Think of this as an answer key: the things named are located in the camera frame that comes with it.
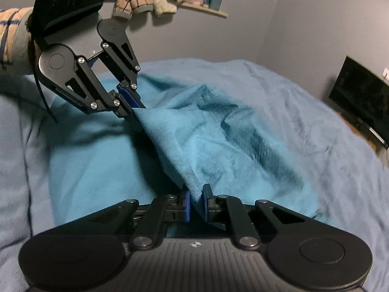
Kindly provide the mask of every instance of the logo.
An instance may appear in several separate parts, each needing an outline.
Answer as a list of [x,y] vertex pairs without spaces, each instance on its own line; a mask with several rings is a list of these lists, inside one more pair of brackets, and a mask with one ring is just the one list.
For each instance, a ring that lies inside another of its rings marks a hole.
[[193,248],[199,248],[201,245],[202,243],[200,243],[199,241],[194,241],[193,243],[191,243],[191,246]]
[[81,109],[83,108],[83,106],[80,103],[75,101],[71,96],[65,93],[62,89],[54,88],[54,91],[57,92],[67,102],[73,103],[74,105],[80,107]]

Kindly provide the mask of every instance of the wall outlet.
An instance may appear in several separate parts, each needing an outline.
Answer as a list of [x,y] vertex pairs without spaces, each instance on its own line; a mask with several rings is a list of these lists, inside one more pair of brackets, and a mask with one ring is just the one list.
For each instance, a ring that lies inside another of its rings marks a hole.
[[384,82],[389,85],[389,69],[385,68],[384,72],[382,73],[382,76],[384,77]]
[[384,79],[389,79],[389,69],[388,68],[384,69],[382,76],[384,77]]

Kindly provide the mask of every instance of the person's arm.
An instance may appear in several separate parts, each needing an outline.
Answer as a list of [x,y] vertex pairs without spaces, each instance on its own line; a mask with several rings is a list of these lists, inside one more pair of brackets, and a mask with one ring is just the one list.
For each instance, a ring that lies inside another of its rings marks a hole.
[[28,60],[30,34],[25,25],[31,12],[32,7],[0,10],[0,65],[7,73],[32,73]]

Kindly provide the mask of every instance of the pink item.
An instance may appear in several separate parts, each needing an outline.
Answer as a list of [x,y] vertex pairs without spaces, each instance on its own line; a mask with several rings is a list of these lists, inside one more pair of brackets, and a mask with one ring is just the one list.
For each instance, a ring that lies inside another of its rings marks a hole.
[[186,2],[194,5],[200,5],[200,6],[204,4],[204,0],[186,0]]

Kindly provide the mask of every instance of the television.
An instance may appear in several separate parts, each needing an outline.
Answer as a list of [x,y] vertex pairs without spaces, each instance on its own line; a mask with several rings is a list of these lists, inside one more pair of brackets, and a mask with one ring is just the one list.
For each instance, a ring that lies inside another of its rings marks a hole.
[[329,98],[389,143],[389,85],[346,57]]

